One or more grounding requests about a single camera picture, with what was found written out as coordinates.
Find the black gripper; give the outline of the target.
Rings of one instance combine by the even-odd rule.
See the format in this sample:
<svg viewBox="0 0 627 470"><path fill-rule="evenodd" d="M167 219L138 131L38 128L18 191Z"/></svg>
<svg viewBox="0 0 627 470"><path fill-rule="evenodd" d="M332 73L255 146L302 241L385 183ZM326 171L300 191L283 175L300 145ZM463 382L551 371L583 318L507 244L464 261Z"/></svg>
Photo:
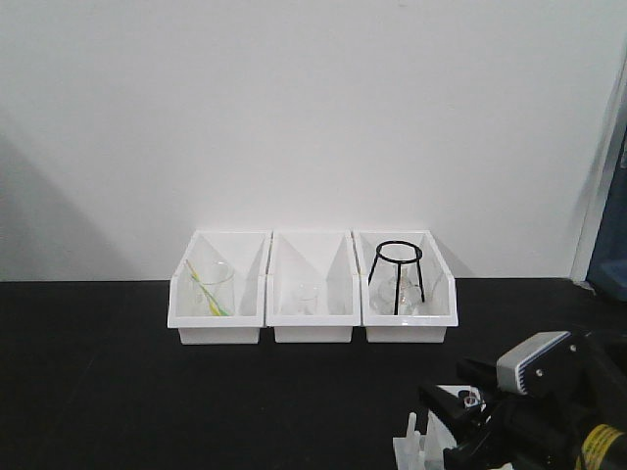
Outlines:
<svg viewBox="0 0 627 470"><path fill-rule="evenodd" d="M525 373L528 394L498 388L494 362L464 358L457 375L484 396L467 406L432 382L418 385L457 445L448 469L623 469L626 466L626 335L575 333Z"/></svg>

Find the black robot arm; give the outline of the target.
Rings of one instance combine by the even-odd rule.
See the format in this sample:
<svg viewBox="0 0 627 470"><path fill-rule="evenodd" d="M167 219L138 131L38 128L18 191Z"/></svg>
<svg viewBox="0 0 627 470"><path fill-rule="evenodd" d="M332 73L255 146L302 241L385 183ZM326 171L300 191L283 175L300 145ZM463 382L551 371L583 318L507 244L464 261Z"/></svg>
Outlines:
<svg viewBox="0 0 627 470"><path fill-rule="evenodd" d="M459 361L457 375L478 390L476 404L418 386L455 440L445 468L625 468L625 333L538 332L494 363Z"/></svg>

